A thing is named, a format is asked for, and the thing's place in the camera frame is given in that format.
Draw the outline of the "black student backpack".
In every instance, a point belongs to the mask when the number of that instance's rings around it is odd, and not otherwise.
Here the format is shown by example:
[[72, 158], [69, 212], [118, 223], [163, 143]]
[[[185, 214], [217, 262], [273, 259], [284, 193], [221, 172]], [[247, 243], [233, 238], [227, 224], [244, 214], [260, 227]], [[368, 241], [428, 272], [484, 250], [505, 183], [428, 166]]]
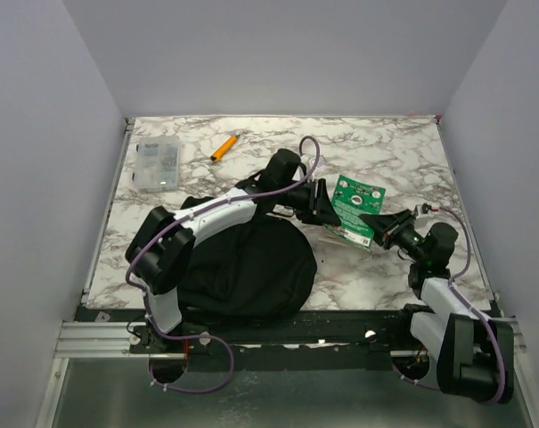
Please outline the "black student backpack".
[[305, 235], [288, 220], [263, 215], [193, 249], [178, 301], [220, 317], [290, 317], [306, 303], [316, 273]]

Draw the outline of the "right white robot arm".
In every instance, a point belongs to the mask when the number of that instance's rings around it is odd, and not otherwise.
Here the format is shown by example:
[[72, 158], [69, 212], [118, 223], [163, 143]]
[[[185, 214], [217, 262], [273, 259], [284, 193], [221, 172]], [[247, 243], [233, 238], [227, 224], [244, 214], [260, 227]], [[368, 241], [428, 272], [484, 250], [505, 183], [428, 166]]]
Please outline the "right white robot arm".
[[379, 247], [397, 247], [412, 260], [408, 284], [427, 306], [395, 325], [395, 341], [407, 350], [420, 343], [425, 347], [441, 392], [506, 404], [514, 392], [514, 331], [477, 309], [457, 288], [448, 268], [457, 230], [437, 222], [426, 235], [416, 231], [416, 219], [432, 212], [432, 206], [423, 204], [417, 210], [359, 217]]

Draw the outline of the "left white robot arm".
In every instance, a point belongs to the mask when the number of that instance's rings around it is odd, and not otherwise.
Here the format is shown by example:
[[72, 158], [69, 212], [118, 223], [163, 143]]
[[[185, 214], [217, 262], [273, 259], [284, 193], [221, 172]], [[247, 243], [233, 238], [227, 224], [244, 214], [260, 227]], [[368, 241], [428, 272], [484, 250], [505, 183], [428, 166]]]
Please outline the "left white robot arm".
[[127, 247], [126, 277], [143, 293], [151, 342], [163, 352], [175, 350], [182, 339], [183, 316], [177, 287], [185, 276], [195, 247], [226, 229], [250, 222], [275, 206], [291, 208], [297, 219], [316, 226], [340, 226], [323, 179], [311, 180], [312, 170], [300, 156], [278, 150], [266, 167], [240, 181], [225, 194], [193, 207], [170, 212], [159, 206], [149, 212]]

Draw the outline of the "dark green book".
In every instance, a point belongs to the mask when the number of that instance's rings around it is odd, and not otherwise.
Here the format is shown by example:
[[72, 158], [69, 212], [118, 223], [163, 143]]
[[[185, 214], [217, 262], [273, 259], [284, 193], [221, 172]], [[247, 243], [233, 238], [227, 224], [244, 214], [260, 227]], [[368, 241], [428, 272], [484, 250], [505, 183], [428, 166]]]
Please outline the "dark green book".
[[374, 233], [360, 216], [379, 215], [385, 194], [383, 187], [339, 175], [331, 205], [340, 219], [340, 225], [326, 228], [340, 241], [368, 251], [372, 247]]

